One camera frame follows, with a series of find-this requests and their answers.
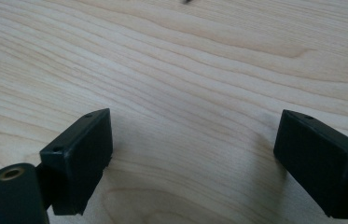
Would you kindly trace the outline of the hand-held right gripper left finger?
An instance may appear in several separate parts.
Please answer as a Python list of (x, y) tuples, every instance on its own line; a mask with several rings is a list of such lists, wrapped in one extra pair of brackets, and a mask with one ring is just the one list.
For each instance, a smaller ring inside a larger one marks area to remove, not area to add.
[(75, 121), (39, 152), (44, 205), (56, 216), (83, 214), (112, 153), (108, 108)]

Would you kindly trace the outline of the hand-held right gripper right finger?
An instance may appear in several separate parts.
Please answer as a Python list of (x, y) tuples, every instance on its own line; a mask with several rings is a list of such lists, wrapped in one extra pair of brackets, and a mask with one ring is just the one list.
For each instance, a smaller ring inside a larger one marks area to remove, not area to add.
[(348, 136), (285, 110), (273, 154), (327, 216), (348, 219)]

